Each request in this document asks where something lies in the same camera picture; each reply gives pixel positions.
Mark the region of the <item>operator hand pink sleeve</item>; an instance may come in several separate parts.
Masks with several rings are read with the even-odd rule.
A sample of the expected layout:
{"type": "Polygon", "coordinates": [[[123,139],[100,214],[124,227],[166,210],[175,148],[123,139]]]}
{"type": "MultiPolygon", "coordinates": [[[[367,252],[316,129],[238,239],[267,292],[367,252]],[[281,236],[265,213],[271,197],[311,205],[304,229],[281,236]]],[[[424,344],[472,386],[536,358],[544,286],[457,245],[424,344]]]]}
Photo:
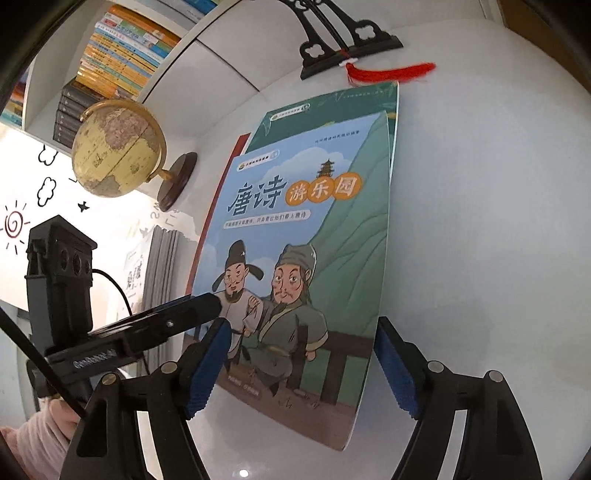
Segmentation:
{"type": "Polygon", "coordinates": [[[18,428],[3,426],[7,448],[29,479],[59,479],[80,418],[61,398],[44,405],[18,428]]]}

